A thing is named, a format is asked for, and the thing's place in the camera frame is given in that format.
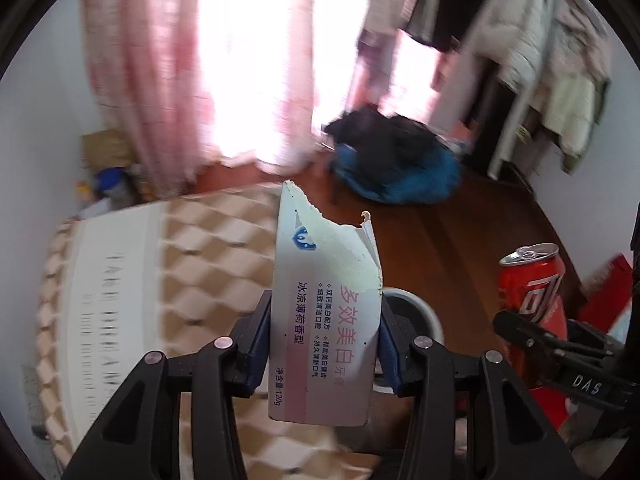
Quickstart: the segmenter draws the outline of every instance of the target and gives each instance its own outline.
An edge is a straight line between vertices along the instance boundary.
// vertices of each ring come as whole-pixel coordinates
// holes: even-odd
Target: can lid
[[[552,258],[558,254],[558,246],[556,244],[536,244],[532,246],[524,246],[516,249],[514,253],[507,254],[500,260],[503,267],[514,267],[518,265],[530,264],[540,260]]]

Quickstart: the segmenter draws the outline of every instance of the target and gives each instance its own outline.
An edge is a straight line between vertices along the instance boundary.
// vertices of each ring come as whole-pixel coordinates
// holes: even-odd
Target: metal screw
[[[229,348],[233,343],[234,343],[233,339],[231,339],[230,337],[227,337],[226,335],[223,335],[222,337],[219,337],[218,339],[216,339],[213,342],[213,345],[216,348],[220,348],[221,350],[224,350],[225,348]]]
[[[158,350],[153,350],[145,355],[145,363],[148,365],[154,365],[156,363],[159,363],[161,360],[162,353]]]
[[[489,350],[486,354],[484,354],[486,360],[497,365],[502,362],[502,354],[497,350]]]
[[[431,339],[429,336],[426,335],[419,335],[417,338],[414,339],[414,344],[418,347],[418,348],[431,348],[431,345],[433,345],[433,339]]]

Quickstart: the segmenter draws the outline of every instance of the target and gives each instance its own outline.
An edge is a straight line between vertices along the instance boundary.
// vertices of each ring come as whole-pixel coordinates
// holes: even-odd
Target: white wall
[[[554,146],[530,183],[581,279],[614,254],[631,262],[629,243],[640,201],[640,71],[612,35],[612,85],[586,156],[562,172]]]
[[[34,463],[20,364],[34,364],[47,245],[77,212],[79,136],[102,129],[82,60],[79,0],[58,0],[0,80],[0,412]]]

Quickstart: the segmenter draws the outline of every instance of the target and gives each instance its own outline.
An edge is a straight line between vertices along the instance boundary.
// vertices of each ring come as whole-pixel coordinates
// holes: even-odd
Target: pink stripe
[[[285,368],[284,384],[284,413],[287,420],[305,420],[308,366],[309,366],[309,338],[305,333],[302,344],[293,342],[294,316],[289,318],[287,330],[287,367]]]

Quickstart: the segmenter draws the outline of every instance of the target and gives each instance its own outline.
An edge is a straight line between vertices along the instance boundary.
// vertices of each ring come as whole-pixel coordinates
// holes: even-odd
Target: white jacket
[[[483,27],[475,53],[501,66],[498,78],[516,93],[537,77],[551,0],[505,0]]]

